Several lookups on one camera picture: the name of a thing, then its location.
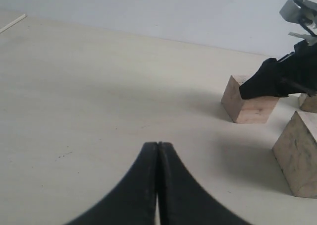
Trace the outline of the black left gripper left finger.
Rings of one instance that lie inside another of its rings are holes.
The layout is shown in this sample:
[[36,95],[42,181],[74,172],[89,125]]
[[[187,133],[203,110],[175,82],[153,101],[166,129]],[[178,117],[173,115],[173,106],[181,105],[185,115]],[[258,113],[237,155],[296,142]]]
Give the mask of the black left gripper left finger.
[[121,181],[69,225],[154,225],[158,144],[145,143]]

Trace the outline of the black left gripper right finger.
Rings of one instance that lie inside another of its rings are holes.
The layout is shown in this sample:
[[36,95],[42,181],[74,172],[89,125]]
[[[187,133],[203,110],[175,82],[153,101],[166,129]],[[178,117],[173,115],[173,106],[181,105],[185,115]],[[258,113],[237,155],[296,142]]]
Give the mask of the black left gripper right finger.
[[208,194],[173,145],[158,144],[158,208],[162,225],[248,225]]

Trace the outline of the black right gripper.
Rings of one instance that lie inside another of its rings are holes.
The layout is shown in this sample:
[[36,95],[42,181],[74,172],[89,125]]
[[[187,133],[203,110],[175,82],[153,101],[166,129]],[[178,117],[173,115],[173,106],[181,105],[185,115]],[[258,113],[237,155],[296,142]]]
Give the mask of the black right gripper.
[[288,97],[290,94],[317,94],[317,45],[306,40],[294,45],[285,59],[266,59],[257,72],[240,87],[243,100],[258,97]]

